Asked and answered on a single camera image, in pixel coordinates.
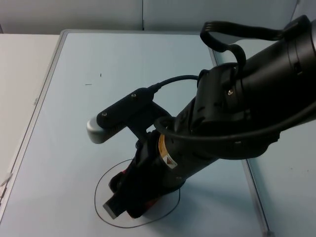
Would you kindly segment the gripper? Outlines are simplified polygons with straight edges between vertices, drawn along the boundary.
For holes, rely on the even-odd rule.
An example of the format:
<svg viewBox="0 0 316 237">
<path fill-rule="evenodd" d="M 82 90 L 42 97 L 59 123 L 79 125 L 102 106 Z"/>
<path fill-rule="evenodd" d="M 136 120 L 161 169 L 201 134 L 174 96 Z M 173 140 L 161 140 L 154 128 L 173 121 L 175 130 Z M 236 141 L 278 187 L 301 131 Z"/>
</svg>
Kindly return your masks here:
<svg viewBox="0 0 316 237">
<path fill-rule="evenodd" d="M 133 161 L 125 172 L 119 172 L 109 182 L 113 196 L 103 204 L 112 219 L 125 211 L 132 218 L 139 218 L 162 196 L 183 186 L 187 176 L 179 170 L 180 164 L 167 151 L 165 136 L 153 130 L 145 143 L 137 146 Z M 122 182 L 128 182 L 132 201 L 126 207 Z"/>
</svg>

